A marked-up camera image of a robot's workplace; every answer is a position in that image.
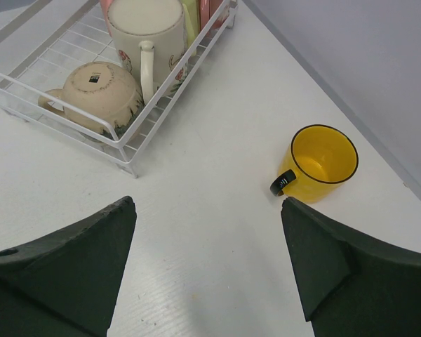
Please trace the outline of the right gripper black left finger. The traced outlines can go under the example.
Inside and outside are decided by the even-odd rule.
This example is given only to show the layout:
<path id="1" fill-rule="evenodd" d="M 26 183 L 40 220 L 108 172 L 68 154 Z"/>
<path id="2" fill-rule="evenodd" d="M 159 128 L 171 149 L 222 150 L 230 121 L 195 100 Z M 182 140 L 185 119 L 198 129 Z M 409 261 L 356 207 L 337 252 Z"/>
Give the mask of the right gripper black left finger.
<path id="1" fill-rule="evenodd" d="M 106 336 L 136 219 L 125 196 L 0 251 L 0 336 Z"/>

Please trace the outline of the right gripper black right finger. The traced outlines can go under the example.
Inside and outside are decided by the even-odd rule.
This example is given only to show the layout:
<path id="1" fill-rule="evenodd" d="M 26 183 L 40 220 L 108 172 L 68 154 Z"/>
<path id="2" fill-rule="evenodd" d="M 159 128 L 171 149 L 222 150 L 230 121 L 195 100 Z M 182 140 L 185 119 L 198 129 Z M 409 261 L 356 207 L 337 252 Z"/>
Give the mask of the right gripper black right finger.
<path id="1" fill-rule="evenodd" d="M 315 336 L 421 336 L 421 253 L 383 242 L 288 197 L 281 220 Z"/>

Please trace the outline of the beige stoneware mug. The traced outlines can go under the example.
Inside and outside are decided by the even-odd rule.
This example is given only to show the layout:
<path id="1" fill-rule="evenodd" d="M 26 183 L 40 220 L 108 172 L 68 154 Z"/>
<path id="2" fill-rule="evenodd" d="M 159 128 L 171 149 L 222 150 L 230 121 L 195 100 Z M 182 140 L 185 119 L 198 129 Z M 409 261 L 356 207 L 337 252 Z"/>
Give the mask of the beige stoneware mug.
<path id="1" fill-rule="evenodd" d="M 76 68 L 62 88 L 47 94 L 103 121 L 121 138 L 143 111 L 140 85 L 130 72 L 110 62 L 89 62 Z"/>

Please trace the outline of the clear acrylic dish rack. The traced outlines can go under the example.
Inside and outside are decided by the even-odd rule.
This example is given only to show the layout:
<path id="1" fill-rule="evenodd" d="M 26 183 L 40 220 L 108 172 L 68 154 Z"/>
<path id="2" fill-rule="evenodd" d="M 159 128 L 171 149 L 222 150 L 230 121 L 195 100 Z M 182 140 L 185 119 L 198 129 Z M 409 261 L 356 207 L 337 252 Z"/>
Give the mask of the clear acrylic dish rack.
<path id="1" fill-rule="evenodd" d="M 86 2 L 40 47 L 0 66 L 0 107 L 129 174 L 227 27 L 235 1 Z M 17 53 L 13 38 L 0 60 Z"/>

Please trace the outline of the green-inside patterned mug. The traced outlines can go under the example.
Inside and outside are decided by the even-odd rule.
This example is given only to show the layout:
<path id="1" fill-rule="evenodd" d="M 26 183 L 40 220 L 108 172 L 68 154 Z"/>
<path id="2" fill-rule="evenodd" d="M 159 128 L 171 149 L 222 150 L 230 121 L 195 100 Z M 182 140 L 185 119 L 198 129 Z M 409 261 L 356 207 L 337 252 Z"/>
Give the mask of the green-inside patterned mug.
<path id="1" fill-rule="evenodd" d="M 139 83 L 144 103 L 187 51 L 185 10 L 180 1 L 113 1 L 110 34 L 122 67 Z"/>

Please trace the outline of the pale yellow mug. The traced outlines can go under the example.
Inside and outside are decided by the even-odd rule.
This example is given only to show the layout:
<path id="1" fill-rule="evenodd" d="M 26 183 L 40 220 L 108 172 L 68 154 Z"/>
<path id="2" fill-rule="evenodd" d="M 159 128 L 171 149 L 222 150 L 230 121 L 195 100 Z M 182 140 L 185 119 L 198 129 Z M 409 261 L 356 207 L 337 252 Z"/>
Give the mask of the pale yellow mug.
<path id="1" fill-rule="evenodd" d="M 187 47 L 190 48 L 199 34 L 199 2 L 196 0 L 181 0 L 185 13 L 185 28 Z"/>

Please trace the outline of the pink mug white inside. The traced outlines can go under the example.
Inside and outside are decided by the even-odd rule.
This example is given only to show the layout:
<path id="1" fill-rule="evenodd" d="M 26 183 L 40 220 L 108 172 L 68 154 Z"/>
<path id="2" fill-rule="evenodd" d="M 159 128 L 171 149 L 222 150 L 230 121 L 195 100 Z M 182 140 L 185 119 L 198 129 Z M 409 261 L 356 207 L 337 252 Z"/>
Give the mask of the pink mug white inside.
<path id="1" fill-rule="evenodd" d="M 200 14 L 200 28 L 204 31 L 204 27 L 210 20 L 210 1 L 200 0 L 199 1 L 199 14 Z"/>

